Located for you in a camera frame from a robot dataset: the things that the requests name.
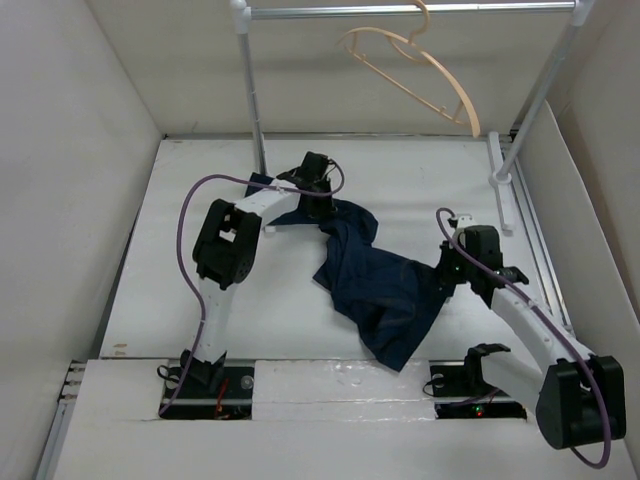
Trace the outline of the metal clothes rack frame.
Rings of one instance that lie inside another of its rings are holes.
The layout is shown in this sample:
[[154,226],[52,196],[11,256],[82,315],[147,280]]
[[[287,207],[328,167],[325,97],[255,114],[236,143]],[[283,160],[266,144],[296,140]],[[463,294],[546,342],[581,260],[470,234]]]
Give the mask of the metal clothes rack frame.
[[501,228],[505,232],[511,232],[515,228],[515,210],[508,188],[512,184],[511,170],[517,160],[524,141],[530,132],[533,123],[546,101],[553,83],[569,54],[572,44],[584,26],[595,3],[593,1],[516,1],[507,3],[438,3],[427,5],[422,1],[411,1],[406,4],[396,5],[363,5],[363,6],[320,6],[320,7],[287,7],[258,9],[249,6],[245,1],[231,1],[229,3],[234,22],[235,33],[240,47],[242,65],[244,68],[244,83],[246,98],[249,108],[249,117],[252,125],[252,142],[255,162],[260,173],[267,172],[266,150],[264,145],[263,130],[260,125],[260,114],[257,93],[254,81],[254,71],[251,58],[249,29],[250,23],[258,20],[304,20],[313,18],[355,18],[355,17],[381,17],[418,15],[423,17],[423,24],[412,31],[408,38],[401,37],[383,29],[371,27],[369,30],[378,33],[390,42],[396,50],[401,48],[399,41],[405,42],[412,48],[416,48],[415,37],[426,32],[429,24],[429,15],[456,14],[456,13],[571,13],[571,18],[558,43],[553,50],[554,58],[546,68],[542,79],[538,82],[529,108],[520,123],[511,147],[505,155],[492,161],[493,171],[489,182],[495,191]]

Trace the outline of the dark blue denim trousers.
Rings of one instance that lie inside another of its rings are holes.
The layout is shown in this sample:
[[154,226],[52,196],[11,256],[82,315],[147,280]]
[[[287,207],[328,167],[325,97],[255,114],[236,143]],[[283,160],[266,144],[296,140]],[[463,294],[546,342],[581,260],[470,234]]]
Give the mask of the dark blue denim trousers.
[[433,267],[374,247],[379,223],[370,211],[346,200],[334,205],[322,219],[298,208],[273,224],[316,225],[328,236],[313,280],[330,293],[334,310],[355,323],[374,358],[399,372],[455,289],[441,284]]

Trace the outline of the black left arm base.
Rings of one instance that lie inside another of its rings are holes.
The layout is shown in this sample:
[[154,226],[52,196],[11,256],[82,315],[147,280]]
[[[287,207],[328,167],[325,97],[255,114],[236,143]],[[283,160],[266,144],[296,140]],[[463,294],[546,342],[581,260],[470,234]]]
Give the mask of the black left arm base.
[[159,417],[163,420],[238,421],[252,418],[255,365],[232,364],[225,368],[218,389],[210,393],[192,379],[187,379],[177,399],[170,401],[179,381],[178,366],[160,365],[157,375],[164,382]]

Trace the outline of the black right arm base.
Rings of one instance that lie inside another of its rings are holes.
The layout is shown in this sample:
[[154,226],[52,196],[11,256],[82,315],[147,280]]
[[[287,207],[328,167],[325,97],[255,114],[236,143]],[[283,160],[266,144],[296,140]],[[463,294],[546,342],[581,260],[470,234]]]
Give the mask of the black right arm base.
[[430,361],[423,393],[433,400],[437,420],[528,418],[526,409],[504,392],[472,380],[462,361]]

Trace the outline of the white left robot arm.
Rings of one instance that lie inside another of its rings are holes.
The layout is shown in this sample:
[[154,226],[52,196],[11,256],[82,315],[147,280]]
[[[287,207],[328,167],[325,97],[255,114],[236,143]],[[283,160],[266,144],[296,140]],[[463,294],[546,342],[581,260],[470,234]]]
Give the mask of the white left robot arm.
[[[193,344],[180,357],[182,382],[201,396],[222,387],[227,356],[226,331],[237,287],[251,272],[263,229],[290,213],[322,220],[334,211],[329,171],[338,164],[324,154],[308,152],[302,163],[274,178],[254,174],[248,180],[214,174],[188,192],[179,214],[176,234],[178,265],[196,295],[200,320]],[[217,199],[205,215],[192,250],[197,282],[189,279],[182,255],[183,227],[197,189],[212,180],[226,180],[248,188],[237,201]]]

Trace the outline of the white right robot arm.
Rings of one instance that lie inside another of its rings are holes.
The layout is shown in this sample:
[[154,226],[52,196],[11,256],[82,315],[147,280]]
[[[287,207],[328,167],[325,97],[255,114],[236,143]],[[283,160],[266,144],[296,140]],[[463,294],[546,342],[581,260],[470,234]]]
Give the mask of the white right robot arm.
[[627,433],[624,372],[612,356],[598,356],[524,291],[529,280],[503,262],[500,235],[472,216],[439,224],[445,236],[436,267],[445,285],[467,284],[526,347],[534,366],[505,345],[469,349],[462,381],[473,393],[497,388],[532,411],[540,433],[556,450],[600,443],[605,450]]

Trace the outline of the beige plastic clothes hanger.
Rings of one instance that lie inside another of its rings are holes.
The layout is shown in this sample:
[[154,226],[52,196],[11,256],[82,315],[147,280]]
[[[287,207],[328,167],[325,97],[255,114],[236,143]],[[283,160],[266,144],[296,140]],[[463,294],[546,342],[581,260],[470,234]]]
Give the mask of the beige plastic clothes hanger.
[[[434,112],[439,117],[456,127],[464,127],[473,138],[481,134],[480,118],[475,105],[458,78],[443,65],[434,55],[423,48],[417,39],[424,36],[431,25],[431,12],[424,1],[412,1],[421,17],[421,23],[413,28],[407,36],[394,31],[375,27],[361,26],[346,31],[336,42],[349,56],[358,63],[374,72],[393,87],[408,95],[413,101],[422,107]],[[408,85],[394,77],[384,68],[376,65],[365,51],[360,48],[362,36],[371,36],[384,39],[389,48],[411,67],[420,70],[420,73],[428,73],[432,77],[441,79],[457,101],[455,108],[450,111],[447,105],[438,105],[428,100]]]

